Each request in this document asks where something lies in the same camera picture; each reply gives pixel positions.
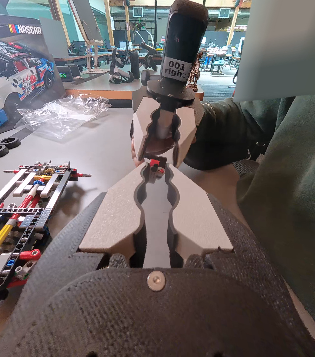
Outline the wood edged grey desk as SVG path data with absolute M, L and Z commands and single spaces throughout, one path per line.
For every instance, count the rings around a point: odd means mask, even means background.
M 63 82 L 66 95 L 126 101 L 131 100 L 132 92 L 142 86 L 140 79 L 134 79 L 130 83 L 109 82 L 110 64 L 101 65 L 99 69 L 101 70 L 99 73 L 82 73 L 81 78 L 76 78 L 72 82 Z

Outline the black box green display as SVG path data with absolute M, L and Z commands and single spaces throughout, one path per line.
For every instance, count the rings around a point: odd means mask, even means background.
M 62 82 L 73 82 L 81 78 L 81 72 L 78 65 L 66 64 L 64 66 L 57 66 Z

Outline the wooden easel stand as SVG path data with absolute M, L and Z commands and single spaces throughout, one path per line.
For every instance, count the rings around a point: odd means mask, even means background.
M 87 73 L 101 73 L 98 68 L 98 47 L 104 44 L 88 0 L 68 0 L 73 16 L 86 44 Z

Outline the clear empty plastic bag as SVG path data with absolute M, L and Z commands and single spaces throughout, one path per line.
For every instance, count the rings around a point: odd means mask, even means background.
M 112 105 L 104 97 L 79 94 L 46 103 L 40 109 L 20 109 L 15 128 L 53 141 L 66 139 L 81 126 L 97 120 Z

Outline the lego set box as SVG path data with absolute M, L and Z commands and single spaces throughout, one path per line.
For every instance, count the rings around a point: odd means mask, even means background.
M 39 109 L 65 95 L 39 19 L 0 14 L 0 133 L 21 109 Z

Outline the small red grey lego subassembly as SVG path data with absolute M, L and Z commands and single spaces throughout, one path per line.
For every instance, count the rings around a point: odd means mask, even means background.
M 156 180 L 165 175 L 167 158 L 163 156 L 154 156 L 149 162 L 149 180 L 148 183 L 154 184 Z

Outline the black office chair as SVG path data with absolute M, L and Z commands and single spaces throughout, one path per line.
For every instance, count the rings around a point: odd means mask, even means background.
M 232 165 L 240 178 L 249 173 L 254 173 L 259 167 L 259 163 L 257 161 L 249 159 L 233 162 Z

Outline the black cylinder speaker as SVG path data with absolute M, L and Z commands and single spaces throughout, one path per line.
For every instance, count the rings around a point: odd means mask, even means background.
M 133 78 L 135 80 L 140 79 L 140 62 L 139 62 L 139 54 L 137 52 L 130 53 L 130 66 L 131 73 L 133 74 Z

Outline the person's right hand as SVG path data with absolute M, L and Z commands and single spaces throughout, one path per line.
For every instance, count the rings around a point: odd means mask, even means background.
M 134 137 L 132 136 L 132 142 L 131 142 L 131 156 L 134 162 L 134 165 L 136 167 L 140 166 L 142 163 L 145 162 L 146 159 L 152 159 L 155 156 L 160 156 L 161 154 L 164 154 L 174 146 L 174 140 L 172 137 L 166 138 L 166 139 L 157 139 L 155 137 L 152 137 L 150 141 L 147 144 L 147 148 L 145 151 L 145 156 L 142 160 L 139 160 L 136 156 L 135 152 L 135 146 L 134 146 Z

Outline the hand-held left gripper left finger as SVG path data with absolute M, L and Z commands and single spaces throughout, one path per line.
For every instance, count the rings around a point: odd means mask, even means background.
M 146 199 L 146 163 L 113 185 L 105 194 L 79 250 L 116 253 L 128 261 L 144 261 L 146 226 L 142 203 Z

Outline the lego car chassis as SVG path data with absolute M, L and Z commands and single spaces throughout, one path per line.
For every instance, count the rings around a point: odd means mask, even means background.
M 50 244 L 48 223 L 68 182 L 91 177 L 69 162 L 36 161 L 4 172 L 14 176 L 0 191 L 0 302 L 26 284 Z

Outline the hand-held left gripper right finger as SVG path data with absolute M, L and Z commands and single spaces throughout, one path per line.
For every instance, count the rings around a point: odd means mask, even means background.
M 207 192 L 170 164 L 166 165 L 166 184 L 171 204 L 167 230 L 170 262 L 186 262 L 191 255 L 232 252 Z

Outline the person's right forearm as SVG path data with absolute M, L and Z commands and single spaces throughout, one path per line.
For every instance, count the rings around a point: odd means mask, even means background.
M 205 171 L 244 159 L 257 143 L 271 141 L 295 98 L 203 102 L 204 114 L 196 125 L 196 140 L 184 163 Z

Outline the person's green sweatshirt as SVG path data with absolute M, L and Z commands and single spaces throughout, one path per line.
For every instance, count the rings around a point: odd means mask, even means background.
M 239 104 L 250 139 L 270 141 L 238 184 L 240 210 L 315 321 L 315 95 Z

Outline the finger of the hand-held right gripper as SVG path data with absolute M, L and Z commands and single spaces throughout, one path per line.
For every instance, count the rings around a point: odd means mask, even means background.
M 133 114 L 134 146 L 139 160 L 144 158 L 148 142 L 155 137 L 153 114 L 159 109 L 160 104 L 156 100 L 143 96 Z
M 178 108 L 175 116 L 176 130 L 174 134 L 173 165 L 179 167 L 190 149 L 197 128 L 193 108 Z

